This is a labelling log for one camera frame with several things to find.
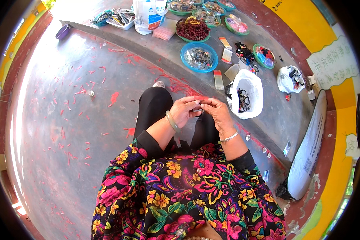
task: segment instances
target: white plastic tray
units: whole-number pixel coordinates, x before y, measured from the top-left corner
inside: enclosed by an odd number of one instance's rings
[[[117,28],[120,28],[120,29],[122,29],[122,30],[128,30],[128,29],[131,28],[131,26],[135,25],[135,20],[132,20],[130,23],[128,23],[128,24],[125,25],[125,26],[119,26],[119,25],[117,25],[117,24],[114,24],[114,23],[112,23],[109,19],[107,19],[107,23],[109,23],[110,25],[115,26],[115,27],[117,27]]]

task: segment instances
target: qr code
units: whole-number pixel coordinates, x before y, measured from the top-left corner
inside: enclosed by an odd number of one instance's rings
[[[307,159],[307,161],[305,162],[304,171],[306,171],[306,173],[308,173],[308,174],[309,174],[309,169],[311,168],[311,165],[312,165],[312,162]]]

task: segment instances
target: woman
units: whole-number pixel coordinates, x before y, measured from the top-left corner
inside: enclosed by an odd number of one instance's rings
[[[198,109],[204,113],[191,146],[177,148],[173,135]],[[226,104],[206,97],[173,103],[162,82],[147,89],[134,141],[105,172],[92,239],[285,238],[283,211]]]

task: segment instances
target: white sneaker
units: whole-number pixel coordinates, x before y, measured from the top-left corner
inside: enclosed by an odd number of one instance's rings
[[[162,81],[157,81],[152,87],[165,88],[165,84]]]

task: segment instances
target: white shopping bag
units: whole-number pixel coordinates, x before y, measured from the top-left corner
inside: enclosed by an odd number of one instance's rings
[[[167,0],[133,0],[136,31],[146,35],[157,28],[168,12],[167,2]]]
[[[297,89],[294,88],[293,79],[289,77],[289,73],[293,70],[298,72],[298,81],[302,84]],[[277,74],[277,86],[279,90],[285,93],[300,93],[304,89],[304,79],[301,76],[300,71],[295,66],[282,67]]]
[[[239,113],[239,95],[237,93],[239,88],[247,92],[250,100],[250,109],[245,113]],[[227,95],[228,106],[240,119],[254,118],[263,110],[261,79],[247,69],[239,71],[233,82],[225,87],[225,94]]]

